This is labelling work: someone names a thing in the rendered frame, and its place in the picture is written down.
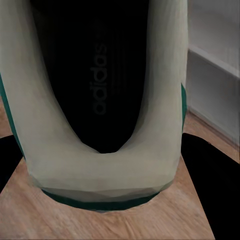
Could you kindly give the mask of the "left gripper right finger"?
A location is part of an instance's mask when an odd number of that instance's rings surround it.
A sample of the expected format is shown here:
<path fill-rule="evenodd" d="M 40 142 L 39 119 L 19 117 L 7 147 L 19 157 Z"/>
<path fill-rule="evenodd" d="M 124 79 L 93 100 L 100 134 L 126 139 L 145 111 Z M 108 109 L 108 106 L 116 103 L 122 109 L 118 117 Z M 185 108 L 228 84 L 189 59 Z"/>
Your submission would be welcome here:
<path fill-rule="evenodd" d="M 181 154 L 215 240 L 240 240 L 240 164 L 188 133 Z"/>

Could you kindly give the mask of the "gym shoe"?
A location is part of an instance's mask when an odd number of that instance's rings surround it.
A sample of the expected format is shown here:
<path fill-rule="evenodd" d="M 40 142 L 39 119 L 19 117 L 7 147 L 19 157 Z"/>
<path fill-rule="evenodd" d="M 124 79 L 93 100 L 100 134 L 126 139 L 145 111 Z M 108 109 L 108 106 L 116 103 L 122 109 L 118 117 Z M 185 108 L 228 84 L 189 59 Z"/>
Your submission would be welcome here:
<path fill-rule="evenodd" d="M 0 94 L 33 185 L 97 213 L 174 182 L 188 0 L 0 0 Z"/>

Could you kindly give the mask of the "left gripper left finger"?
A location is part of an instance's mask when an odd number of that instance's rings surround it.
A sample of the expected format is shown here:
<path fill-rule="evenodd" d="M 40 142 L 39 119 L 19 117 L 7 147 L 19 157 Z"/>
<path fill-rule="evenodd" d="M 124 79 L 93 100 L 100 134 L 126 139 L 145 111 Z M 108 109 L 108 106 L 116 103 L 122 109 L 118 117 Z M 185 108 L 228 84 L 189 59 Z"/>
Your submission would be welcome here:
<path fill-rule="evenodd" d="M 22 151 L 14 135 L 0 138 L 0 193 L 22 158 Z"/>

